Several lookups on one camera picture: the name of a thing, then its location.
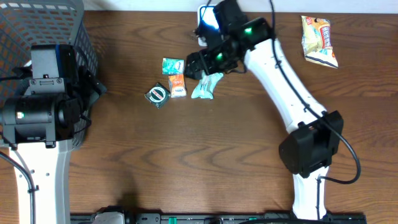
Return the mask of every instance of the teal packet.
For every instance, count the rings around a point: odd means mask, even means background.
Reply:
[[[156,83],[156,85],[145,94],[145,98],[155,105],[157,109],[160,109],[170,99],[170,92],[162,84]]]
[[[184,74],[184,60],[163,58],[162,71],[163,75]]]
[[[193,90],[191,98],[201,99],[214,99],[213,92],[216,88],[218,81],[224,77],[223,73],[214,73],[211,75],[205,75],[200,81],[197,87]]]

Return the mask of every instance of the light blue packet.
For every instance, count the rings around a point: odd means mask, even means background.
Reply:
[[[223,77],[223,73],[214,73],[203,76],[197,87],[193,90],[191,98],[194,99],[200,97],[201,99],[214,99],[214,89],[216,88],[218,81]]]

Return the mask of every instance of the green packet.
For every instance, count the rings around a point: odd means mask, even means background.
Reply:
[[[184,60],[163,58],[163,75],[179,75],[184,73]]]
[[[155,105],[157,109],[160,109],[170,99],[170,92],[162,84],[156,83],[156,85],[145,94],[145,98]]]

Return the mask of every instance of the orange packet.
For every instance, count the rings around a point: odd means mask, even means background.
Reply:
[[[184,75],[170,75],[169,76],[169,87],[172,98],[181,97],[187,95],[187,90],[185,89]]]

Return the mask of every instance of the blue light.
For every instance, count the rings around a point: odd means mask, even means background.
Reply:
[[[205,15],[203,16],[203,21],[206,22],[208,25],[214,27],[215,29],[219,29],[220,27],[218,26],[216,16],[214,15],[213,12],[214,7],[208,7],[206,9]],[[203,15],[205,11],[205,7],[200,9],[200,16]]]

